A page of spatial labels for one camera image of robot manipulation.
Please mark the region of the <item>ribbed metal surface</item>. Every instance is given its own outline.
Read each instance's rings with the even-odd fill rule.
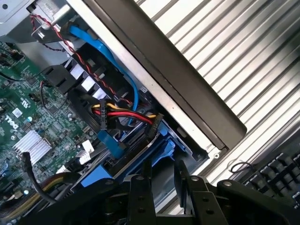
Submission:
[[[36,131],[31,130],[13,146],[13,149],[18,156],[23,152],[29,152],[31,164],[34,165],[51,149],[51,146]]]
[[[212,172],[211,182],[229,177],[229,163],[248,161],[299,121],[300,1],[137,4],[248,128],[242,143]]]

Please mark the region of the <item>heatsink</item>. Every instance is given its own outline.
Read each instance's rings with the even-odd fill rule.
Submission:
[[[29,152],[31,164],[34,165],[50,151],[51,146],[36,131],[31,130],[13,146],[13,149],[19,157],[21,157],[23,152]]]

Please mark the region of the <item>red wire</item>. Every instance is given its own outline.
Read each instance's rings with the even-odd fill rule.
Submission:
[[[37,27],[36,27],[36,25],[35,25],[35,23],[34,23],[34,17],[31,17],[31,24],[32,24],[32,27],[33,27],[33,32],[35,32],[36,29],[37,29]],[[43,46],[45,46],[46,48],[52,50],[52,51],[62,52],[61,49],[55,49],[55,48],[51,48],[50,46],[48,46],[48,45],[46,45],[46,44],[43,44],[43,43],[41,43],[41,44],[42,44]]]
[[[136,114],[134,112],[126,112],[126,111],[124,111],[124,112],[109,112],[107,115],[108,116],[133,116],[140,120],[146,121],[149,124],[153,124],[153,122],[151,120],[149,120],[143,116],[140,116],[139,114]]]
[[[97,115],[101,115],[101,112],[99,110],[93,110],[93,112]]]
[[[103,84],[103,86],[105,86],[107,89],[109,89],[111,91],[112,94],[116,95],[116,92],[111,88],[109,87],[103,80],[101,80],[97,74],[93,73],[91,68],[89,67],[89,65],[87,63],[85,63],[85,61],[82,59],[82,57],[74,50],[74,48],[72,48],[72,46],[70,46],[69,42],[66,41],[66,39],[64,39],[62,37],[62,35],[60,34],[60,32],[52,26],[52,24],[46,20],[45,18],[41,17],[40,15],[31,15],[31,18],[38,18],[42,21],[44,21],[44,23],[46,23],[49,27],[51,27],[51,29],[56,33],[56,35],[58,36],[58,38],[60,40],[62,40],[62,42],[69,48],[70,52],[72,52],[74,55],[76,55],[79,59],[79,61],[85,66],[87,72],[93,76],[97,81],[101,82]],[[123,100],[123,101],[126,101],[128,104],[132,104],[131,101],[125,99],[125,98],[120,98],[120,100]]]

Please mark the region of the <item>yellow wire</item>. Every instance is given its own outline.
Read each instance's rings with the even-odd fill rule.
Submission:
[[[107,106],[109,106],[109,107],[111,107],[111,108],[113,108],[113,109],[118,109],[118,110],[128,110],[128,109],[122,109],[122,108],[119,108],[119,107],[117,107],[117,106],[115,106],[115,105],[113,105],[113,104],[111,104],[111,103],[107,103]],[[156,115],[149,115],[148,116],[149,118],[155,118],[156,117]]]
[[[59,177],[55,180],[53,180],[51,183],[49,183],[47,186],[43,188],[44,191],[49,190],[51,187],[53,187],[56,184],[59,184],[63,181],[62,177]],[[40,195],[38,193],[35,193],[30,199],[28,199],[26,202],[24,202],[20,207],[12,211],[8,216],[5,218],[13,218],[15,215],[20,214],[20,212],[24,212],[28,210],[38,199],[40,198]]]
[[[113,105],[113,104],[111,104],[111,103],[107,103],[106,105],[109,106],[109,107],[111,107],[111,108],[113,108],[113,109],[128,110],[128,109],[122,109],[122,108],[119,108],[119,107],[117,107],[117,106],[115,106],[115,105]]]
[[[93,109],[94,109],[94,108],[100,108],[100,106],[101,106],[100,104],[98,104],[98,105],[93,105],[92,108],[93,108]]]

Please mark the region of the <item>motherboard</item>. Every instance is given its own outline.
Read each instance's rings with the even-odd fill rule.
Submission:
[[[82,142],[92,142],[96,136],[55,88],[43,88],[46,108],[42,105],[42,70],[22,52],[0,43],[0,53],[5,56],[0,72],[18,80],[0,77],[1,195],[9,187],[21,192],[31,187],[20,161],[20,153],[28,150],[28,146],[36,151],[31,153],[33,171],[37,180],[43,181],[75,157]]]

